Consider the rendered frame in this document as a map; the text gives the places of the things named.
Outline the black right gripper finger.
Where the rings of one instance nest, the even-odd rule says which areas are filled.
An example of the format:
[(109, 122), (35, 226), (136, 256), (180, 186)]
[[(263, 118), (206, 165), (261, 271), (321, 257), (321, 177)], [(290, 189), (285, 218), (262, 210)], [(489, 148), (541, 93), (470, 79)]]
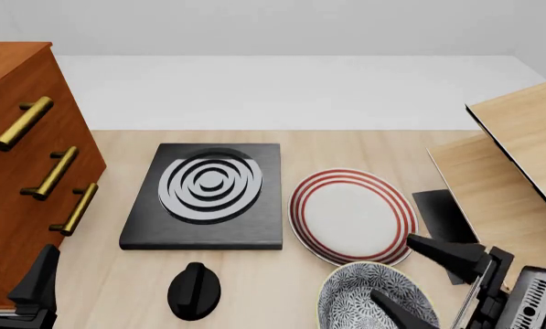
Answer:
[(478, 243), (452, 243), (409, 234), (406, 245), (454, 275), (483, 275), (490, 262), (486, 247)]
[(407, 312), (399, 304), (378, 290), (373, 290), (370, 293), (370, 298), (391, 318), (399, 329), (439, 329), (416, 317), (414, 314)]

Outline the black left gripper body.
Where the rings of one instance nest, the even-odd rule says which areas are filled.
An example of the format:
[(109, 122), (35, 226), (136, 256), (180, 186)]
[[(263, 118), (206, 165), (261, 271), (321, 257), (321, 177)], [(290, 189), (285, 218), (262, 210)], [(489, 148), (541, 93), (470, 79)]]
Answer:
[(38, 306), (0, 310), (0, 329), (53, 329), (56, 311)]

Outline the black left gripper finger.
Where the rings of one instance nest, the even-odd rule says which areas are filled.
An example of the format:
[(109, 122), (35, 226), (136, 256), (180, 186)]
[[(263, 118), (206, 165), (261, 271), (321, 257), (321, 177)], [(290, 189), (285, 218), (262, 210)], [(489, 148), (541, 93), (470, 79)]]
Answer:
[(41, 309), (57, 311), (55, 287), (59, 255), (59, 249), (51, 244), (39, 252), (27, 274), (7, 295), (15, 304), (15, 314), (36, 314)]

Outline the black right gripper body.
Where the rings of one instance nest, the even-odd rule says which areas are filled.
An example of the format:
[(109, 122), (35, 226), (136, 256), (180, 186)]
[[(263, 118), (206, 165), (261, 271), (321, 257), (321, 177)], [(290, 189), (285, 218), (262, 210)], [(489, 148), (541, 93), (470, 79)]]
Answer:
[(498, 247), (482, 252), (478, 262), (452, 273), (471, 290), (451, 329), (495, 329), (509, 294), (502, 290), (514, 255)]

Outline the patterned black and white bowl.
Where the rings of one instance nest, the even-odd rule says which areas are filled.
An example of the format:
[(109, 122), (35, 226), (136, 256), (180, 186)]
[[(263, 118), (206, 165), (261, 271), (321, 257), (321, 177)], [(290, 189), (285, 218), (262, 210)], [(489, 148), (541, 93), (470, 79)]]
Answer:
[(374, 290), (430, 325), (440, 325), (429, 298), (404, 273), (378, 262), (351, 262), (333, 271), (322, 284), (317, 298), (318, 328), (399, 329), (371, 300)]

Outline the flat black panel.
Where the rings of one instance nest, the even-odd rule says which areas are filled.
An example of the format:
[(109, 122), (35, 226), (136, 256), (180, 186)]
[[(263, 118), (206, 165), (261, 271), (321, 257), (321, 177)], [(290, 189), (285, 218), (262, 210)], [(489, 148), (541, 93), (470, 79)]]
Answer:
[(432, 239), (451, 243), (479, 243), (459, 205), (447, 189), (412, 194)]

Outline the pale wooden box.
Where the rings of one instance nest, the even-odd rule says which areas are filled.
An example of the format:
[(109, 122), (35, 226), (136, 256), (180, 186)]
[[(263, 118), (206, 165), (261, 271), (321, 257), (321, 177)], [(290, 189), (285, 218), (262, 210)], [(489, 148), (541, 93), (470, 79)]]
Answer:
[(480, 243), (514, 254), (514, 284), (546, 268), (546, 81), (466, 111), (481, 132), (428, 154)]

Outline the white plate with red rings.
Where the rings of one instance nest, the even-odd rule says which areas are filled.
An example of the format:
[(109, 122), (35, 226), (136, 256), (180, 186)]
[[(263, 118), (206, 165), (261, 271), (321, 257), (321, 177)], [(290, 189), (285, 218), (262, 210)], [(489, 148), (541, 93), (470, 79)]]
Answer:
[(336, 266), (370, 261), (397, 265), (411, 253), (406, 238), (419, 231), (411, 202), (381, 177), (349, 168), (305, 177), (288, 199), (298, 240)]

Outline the flat black stove plate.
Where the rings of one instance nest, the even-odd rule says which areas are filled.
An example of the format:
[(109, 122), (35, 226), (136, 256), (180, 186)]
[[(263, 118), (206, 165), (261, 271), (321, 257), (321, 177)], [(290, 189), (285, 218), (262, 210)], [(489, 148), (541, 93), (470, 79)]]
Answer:
[(119, 246), (282, 249), (280, 145), (159, 144)]

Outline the round black stove knob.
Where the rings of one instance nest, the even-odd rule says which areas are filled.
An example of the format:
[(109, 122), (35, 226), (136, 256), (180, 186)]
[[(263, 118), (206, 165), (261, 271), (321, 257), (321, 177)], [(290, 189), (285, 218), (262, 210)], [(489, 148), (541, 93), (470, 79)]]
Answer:
[(221, 296), (219, 278), (201, 262), (190, 262), (167, 291), (171, 312), (180, 320), (197, 321), (207, 317), (218, 306)]

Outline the red-brown wooden cabinet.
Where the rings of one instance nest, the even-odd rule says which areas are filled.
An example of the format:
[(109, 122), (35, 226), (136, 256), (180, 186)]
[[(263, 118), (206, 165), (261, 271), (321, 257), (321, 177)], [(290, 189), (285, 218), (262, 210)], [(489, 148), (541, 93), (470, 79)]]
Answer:
[[(19, 103), (49, 97), (54, 106), (8, 152), (0, 151), (0, 309), (41, 249), (66, 238), (50, 232), (64, 223), (80, 196), (73, 188), (98, 182), (106, 164), (48, 42), (0, 42), (0, 134), (24, 111)], [(57, 159), (50, 153), (79, 148), (79, 155), (48, 199), (21, 196), (39, 186)]]

